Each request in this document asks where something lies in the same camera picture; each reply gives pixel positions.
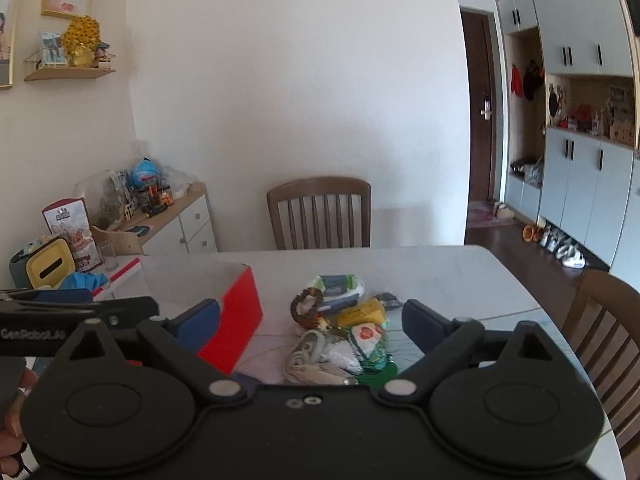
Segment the person's left hand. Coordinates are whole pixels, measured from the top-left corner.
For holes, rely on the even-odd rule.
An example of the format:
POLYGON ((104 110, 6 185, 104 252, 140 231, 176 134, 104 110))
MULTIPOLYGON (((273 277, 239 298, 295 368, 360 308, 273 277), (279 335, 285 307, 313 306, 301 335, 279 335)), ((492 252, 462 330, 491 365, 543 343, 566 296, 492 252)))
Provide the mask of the person's left hand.
POLYGON ((15 476, 18 463, 15 456, 21 451, 25 443, 24 432, 21 424, 20 411, 26 399, 26 392, 37 382, 38 376, 29 368, 25 368, 17 389, 14 400, 4 416, 4 428, 1 430, 1 472, 9 476, 15 476))

